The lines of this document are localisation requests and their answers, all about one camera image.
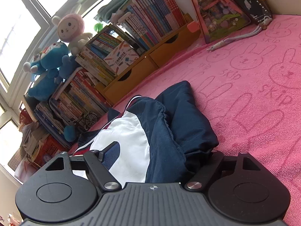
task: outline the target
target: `basket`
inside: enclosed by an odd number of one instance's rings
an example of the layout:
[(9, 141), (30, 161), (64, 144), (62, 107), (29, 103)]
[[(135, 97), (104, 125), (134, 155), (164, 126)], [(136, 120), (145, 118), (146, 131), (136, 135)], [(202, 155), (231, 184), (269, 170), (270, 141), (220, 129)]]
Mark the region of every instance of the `basket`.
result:
[(67, 151), (67, 149), (63, 147), (54, 137), (49, 135), (41, 147), (38, 156), (34, 160), (34, 163), (42, 167), (62, 151)]
[(28, 125), (29, 123), (33, 122), (26, 109), (21, 110), (19, 122), (23, 123), (24, 125)]

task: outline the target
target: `phone screen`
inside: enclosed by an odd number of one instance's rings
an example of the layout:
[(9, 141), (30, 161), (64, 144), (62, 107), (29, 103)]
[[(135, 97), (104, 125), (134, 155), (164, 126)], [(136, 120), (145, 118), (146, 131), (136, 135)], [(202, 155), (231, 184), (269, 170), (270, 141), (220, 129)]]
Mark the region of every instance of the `phone screen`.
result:
[(234, 0), (248, 15), (258, 23), (263, 21), (264, 16), (271, 18), (271, 13), (260, 0)]

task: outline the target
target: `pink blanket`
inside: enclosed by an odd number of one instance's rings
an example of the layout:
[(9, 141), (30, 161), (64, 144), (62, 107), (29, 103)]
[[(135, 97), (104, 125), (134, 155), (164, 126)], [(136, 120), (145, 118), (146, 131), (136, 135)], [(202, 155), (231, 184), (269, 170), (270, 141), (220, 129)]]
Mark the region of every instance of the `pink blanket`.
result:
[(123, 110), (133, 95), (155, 98), (189, 81), (219, 138), (218, 149), (227, 155), (248, 151), (280, 179), (291, 193), (285, 222), (301, 225), (301, 17), (275, 16), (266, 31), (214, 52), (202, 44), (176, 54), (115, 108)]

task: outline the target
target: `wooden drawer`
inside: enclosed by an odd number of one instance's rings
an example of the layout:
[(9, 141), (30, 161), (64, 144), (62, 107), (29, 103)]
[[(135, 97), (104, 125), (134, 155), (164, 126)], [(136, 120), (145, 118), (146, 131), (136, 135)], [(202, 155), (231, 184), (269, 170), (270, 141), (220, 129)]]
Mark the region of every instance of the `wooden drawer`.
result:
[(171, 43), (168, 43), (167, 41), (162, 44), (159, 48), (150, 53), (150, 57), (154, 60), (157, 66), (162, 67), (177, 52), (189, 47), (196, 39), (198, 39), (200, 33), (200, 30), (195, 33), (191, 33), (185, 26), (185, 28), (178, 33), (177, 39)]
[(104, 89), (105, 97), (113, 104), (117, 103), (156, 69), (156, 66), (154, 66), (148, 58), (142, 59), (132, 68), (131, 74), (127, 79), (111, 83), (109, 87)]

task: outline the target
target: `pink and white plush toy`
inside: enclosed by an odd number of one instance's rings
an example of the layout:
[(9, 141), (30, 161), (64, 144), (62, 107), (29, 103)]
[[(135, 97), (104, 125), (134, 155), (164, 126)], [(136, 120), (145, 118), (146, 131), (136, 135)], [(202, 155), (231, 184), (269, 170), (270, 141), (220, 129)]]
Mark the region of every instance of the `pink and white plush toy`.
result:
[(69, 43), (68, 49), (73, 56), (76, 56), (93, 37), (92, 33), (84, 33), (84, 20), (77, 14), (81, 6), (81, 4), (76, 4), (70, 14), (67, 14), (62, 19), (58, 16), (52, 18), (52, 23), (58, 27), (59, 38), (61, 41)]

